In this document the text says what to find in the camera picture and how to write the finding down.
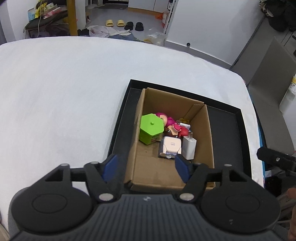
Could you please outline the red crab toy figure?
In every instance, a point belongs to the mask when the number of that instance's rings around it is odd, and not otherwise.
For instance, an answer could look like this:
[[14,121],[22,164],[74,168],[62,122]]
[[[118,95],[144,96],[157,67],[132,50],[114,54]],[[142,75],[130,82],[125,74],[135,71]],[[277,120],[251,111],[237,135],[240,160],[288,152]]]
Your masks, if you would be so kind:
[[190,128],[191,128],[189,120],[186,120],[184,118],[180,118],[177,120],[177,123],[181,126],[181,131],[179,132],[178,137],[181,138],[181,137],[188,136],[190,133]]

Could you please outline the grey leaning board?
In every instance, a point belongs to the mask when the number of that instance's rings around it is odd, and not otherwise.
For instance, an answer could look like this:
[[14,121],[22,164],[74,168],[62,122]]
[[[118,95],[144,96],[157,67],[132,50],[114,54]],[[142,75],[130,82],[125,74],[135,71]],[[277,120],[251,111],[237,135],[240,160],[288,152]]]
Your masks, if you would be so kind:
[[273,39],[257,71],[248,84],[268,148],[292,155],[295,151],[280,103],[295,74],[295,58]]

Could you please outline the black slipper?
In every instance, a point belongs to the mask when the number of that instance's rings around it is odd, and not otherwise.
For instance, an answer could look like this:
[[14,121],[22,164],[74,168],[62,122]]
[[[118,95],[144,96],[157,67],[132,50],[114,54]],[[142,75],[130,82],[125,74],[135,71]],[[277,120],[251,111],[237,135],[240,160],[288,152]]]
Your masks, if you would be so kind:
[[137,22],[135,26],[135,30],[138,32],[142,32],[144,30],[144,24],[142,22]]
[[129,21],[125,24],[125,30],[129,30],[129,31],[132,31],[133,30],[133,27],[134,27],[134,23]]

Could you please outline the black hanging bag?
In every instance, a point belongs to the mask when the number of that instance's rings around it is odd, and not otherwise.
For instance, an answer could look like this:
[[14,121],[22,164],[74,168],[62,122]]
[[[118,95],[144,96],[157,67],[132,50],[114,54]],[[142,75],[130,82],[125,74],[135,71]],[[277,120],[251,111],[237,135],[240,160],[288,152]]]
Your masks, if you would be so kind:
[[295,0],[265,0],[259,6],[273,29],[295,31]]

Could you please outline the clear plastic bag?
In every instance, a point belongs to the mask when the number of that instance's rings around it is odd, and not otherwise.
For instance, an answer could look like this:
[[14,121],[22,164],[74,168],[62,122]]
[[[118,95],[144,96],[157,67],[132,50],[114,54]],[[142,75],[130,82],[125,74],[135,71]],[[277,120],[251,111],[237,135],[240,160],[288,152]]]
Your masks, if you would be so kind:
[[164,46],[166,40],[166,35],[163,32],[158,31],[156,28],[151,28],[148,30],[147,35],[144,38],[145,43]]

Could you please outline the brown pink small figure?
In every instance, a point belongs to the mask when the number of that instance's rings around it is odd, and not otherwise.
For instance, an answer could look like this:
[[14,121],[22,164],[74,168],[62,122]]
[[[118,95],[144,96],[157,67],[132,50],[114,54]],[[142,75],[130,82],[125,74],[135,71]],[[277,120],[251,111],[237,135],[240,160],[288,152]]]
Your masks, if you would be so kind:
[[178,123],[174,123],[172,126],[165,127],[164,135],[169,137],[177,137],[181,131],[181,126]]

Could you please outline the yellow side table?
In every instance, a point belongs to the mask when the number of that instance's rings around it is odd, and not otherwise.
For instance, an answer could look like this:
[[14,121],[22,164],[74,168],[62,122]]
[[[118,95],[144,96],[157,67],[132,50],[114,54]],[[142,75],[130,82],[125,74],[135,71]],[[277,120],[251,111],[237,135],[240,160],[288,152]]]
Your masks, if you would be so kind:
[[78,36],[75,0],[67,0],[67,12],[70,35]]

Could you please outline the black shallow tray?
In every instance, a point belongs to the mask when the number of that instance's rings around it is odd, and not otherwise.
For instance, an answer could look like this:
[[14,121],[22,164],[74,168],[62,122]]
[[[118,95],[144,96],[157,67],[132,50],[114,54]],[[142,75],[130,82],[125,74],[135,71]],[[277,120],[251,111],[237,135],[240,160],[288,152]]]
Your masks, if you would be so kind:
[[109,151],[119,156],[117,181],[133,191],[182,189],[177,154],[210,168],[231,164],[251,175],[240,109],[138,80],[127,86]]

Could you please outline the white USB charger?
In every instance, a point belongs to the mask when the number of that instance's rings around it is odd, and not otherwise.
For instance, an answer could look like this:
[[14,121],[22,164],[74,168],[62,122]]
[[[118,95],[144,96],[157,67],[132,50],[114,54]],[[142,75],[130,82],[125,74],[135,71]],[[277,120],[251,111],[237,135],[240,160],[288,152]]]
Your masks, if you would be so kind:
[[193,133],[183,137],[182,142],[182,156],[186,160],[193,160],[195,156],[197,140],[193,137]]

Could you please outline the brown cardboard box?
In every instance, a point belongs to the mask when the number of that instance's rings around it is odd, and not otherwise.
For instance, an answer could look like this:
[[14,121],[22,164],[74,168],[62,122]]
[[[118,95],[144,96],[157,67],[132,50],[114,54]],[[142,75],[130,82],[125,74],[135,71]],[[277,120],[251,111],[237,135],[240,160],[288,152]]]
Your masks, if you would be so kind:
[[138,192],[181,190],[185,184],[176,170],[177,155],[194,164],[214,167],[206,104],[143,89],[136,107],[124,183]]

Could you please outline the purple white block figure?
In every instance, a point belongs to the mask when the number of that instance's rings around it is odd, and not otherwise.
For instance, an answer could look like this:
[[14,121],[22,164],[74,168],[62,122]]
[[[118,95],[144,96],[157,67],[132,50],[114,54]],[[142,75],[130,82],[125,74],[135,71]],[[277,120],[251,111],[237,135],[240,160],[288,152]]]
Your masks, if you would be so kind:
[[179,138],[164,136],[159,144],[158,156],[160,158],[175,159],[182,153],[182,141]]

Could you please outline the right yellow slipper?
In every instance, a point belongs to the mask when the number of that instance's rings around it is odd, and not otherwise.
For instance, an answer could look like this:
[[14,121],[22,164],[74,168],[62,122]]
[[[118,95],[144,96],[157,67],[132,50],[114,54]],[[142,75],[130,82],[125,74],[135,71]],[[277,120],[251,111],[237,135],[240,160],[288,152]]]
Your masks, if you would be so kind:
[[118,20],[118,21],[117,21],[117,26],[118,26],[118,27],[124,27],[124,26],[125,26],[125,22],[124,22],[124,20]]

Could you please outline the magenta cartoon figure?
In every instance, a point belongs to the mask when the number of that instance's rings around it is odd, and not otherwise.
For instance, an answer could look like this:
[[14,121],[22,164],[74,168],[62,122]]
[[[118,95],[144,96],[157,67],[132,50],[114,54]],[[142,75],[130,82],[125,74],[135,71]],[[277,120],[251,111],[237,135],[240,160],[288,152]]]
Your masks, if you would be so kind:
[[155,115],[163,120],[164,127],[172,126],[176,122],[172,117],[167,116],[164,113],[155,113]]

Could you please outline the yellow slipper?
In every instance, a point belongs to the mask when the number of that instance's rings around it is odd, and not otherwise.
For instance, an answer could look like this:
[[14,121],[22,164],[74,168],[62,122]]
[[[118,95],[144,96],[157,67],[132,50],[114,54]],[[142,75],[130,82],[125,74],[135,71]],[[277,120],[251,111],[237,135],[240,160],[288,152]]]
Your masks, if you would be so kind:
[[118,26],[118,27],[124,27],[124,26],[125,26],[125,22],[124,22],[124,20],[118,20],[118,21],[117,21],[117,26]]
[[111,20],[111,19],[106,20],[105,26],[106,27],[113,27],[114,26],[113,20]]

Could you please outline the green hexagonal container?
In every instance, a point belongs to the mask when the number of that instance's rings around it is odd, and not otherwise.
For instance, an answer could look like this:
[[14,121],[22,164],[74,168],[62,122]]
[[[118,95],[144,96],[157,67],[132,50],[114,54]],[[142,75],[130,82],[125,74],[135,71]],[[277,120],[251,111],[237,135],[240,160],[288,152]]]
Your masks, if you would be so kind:
[[155,114],[150,113],[141,117],[139,140],[142,143],[150,145],[156,142],[163,131],[164,122]]

